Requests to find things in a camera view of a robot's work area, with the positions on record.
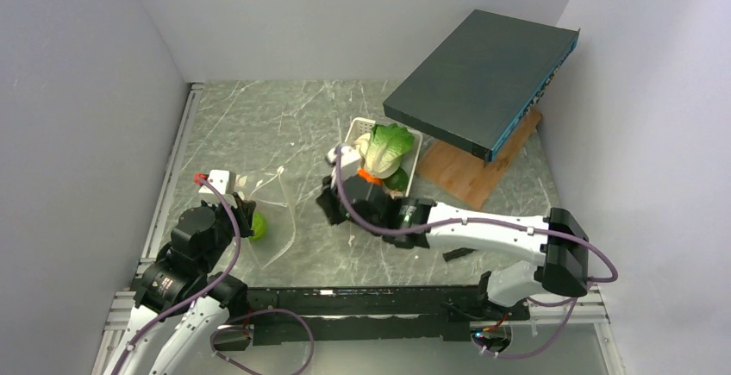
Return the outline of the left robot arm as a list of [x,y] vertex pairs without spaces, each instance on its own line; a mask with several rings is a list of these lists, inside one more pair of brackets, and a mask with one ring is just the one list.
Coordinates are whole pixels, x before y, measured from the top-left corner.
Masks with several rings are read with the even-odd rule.
[[202,202],[178,218],[170,241],[134,287],[128,325],[105,373],[171,374],[204,336],[246,315],[247,285],[213,271],[236,231],[253,234],[256,203],[233,199],[230,212]]

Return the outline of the light green round fruit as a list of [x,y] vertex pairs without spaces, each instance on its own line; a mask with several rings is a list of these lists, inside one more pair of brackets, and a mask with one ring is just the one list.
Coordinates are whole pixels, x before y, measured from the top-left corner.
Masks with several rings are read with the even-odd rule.
[[253,213],[250,229],[251,235],[248,237],[250,241],[260,241],[266,237],[268,223],[260,212],[255,211]]

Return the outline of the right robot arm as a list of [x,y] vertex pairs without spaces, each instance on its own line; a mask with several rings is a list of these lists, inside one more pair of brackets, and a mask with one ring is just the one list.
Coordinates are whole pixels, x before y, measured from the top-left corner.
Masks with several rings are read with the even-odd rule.
[[590,288],[589,239],[566,209],[494,215],[427,198],[393,198],[360,177],[342,185],[325,177],[316,203],[330,224],[354,222],[398,248],[458,247],[517,257],[516,264],[481,277],[474,299],[486,319],[536,294],[577,298]]

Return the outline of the polka dot zip top bag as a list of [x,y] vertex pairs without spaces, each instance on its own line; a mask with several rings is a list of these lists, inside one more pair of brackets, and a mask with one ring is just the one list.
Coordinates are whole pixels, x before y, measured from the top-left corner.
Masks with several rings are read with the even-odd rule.
[[266,269],[281,258],[293,246],[297,237],[295,204],[285,174],[285,168],[279,166],[273,171],[235,175],[234,190],[243,199],[256,202],[255,211],[260,212],[268,223],[264,239],[248,239],[247,250],[259,269]]

